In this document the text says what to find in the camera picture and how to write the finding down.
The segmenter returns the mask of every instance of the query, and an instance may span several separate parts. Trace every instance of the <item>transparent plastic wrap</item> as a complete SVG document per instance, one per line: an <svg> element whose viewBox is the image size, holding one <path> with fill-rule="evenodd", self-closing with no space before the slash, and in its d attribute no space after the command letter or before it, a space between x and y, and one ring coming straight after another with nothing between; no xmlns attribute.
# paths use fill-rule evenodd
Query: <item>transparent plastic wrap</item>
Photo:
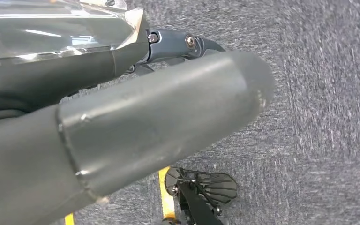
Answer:
<svg viewBox="0 0 360 225"><path fill-rule="evenodd" d="M74 0L1 0L0 65L112 51L137 41L143 9Z"/></svg>

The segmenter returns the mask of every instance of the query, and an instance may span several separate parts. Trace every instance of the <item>metal bracket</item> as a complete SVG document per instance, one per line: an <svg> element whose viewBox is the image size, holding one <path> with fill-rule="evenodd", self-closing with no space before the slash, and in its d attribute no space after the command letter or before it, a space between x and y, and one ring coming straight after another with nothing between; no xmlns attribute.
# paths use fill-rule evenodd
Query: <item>metal bracket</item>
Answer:
<svg viewBox="0 0 360 225"><path fill-rule="evenodd" d="M218 216L237 196L237 183L228 174L183 168L168 170L165 188L177 197L187 225L223 225Z"/></svg>
<svg viewBox="0 0 360 225"><path fill-rule="evenodd" d="M154 70L147 66L150 63L166 62L173 66L208 54L225 52L218 43L202 37L195 37L187 32L155 29L148 30L146 34L150 44L149 55L145 60L130 68L126 72L127 74L151 73Z"/></svg>

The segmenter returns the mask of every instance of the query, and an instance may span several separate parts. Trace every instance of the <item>yellow floor line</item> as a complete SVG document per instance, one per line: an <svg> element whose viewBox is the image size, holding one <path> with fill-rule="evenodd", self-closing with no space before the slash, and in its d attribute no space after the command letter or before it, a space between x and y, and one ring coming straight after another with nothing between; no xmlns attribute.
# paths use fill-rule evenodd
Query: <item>yellow floor line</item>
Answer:
<svg viewBox="0 0 360 225"><path fill-rule="evenodd" d="M74 225L74 215L71 213L64 218L65 225Z"/></svg>
<svg viewBox="0 0 360 225"><path fill-rule="evenodd" d="M173 197L168 194L165 189L165 175L169 170L169 166L160 170L158 172L159 175L159 186L161 189L161 199L162 199L162 211L164 212L164 218L176 218L176 214L174 212L174 200Z"/></svg>

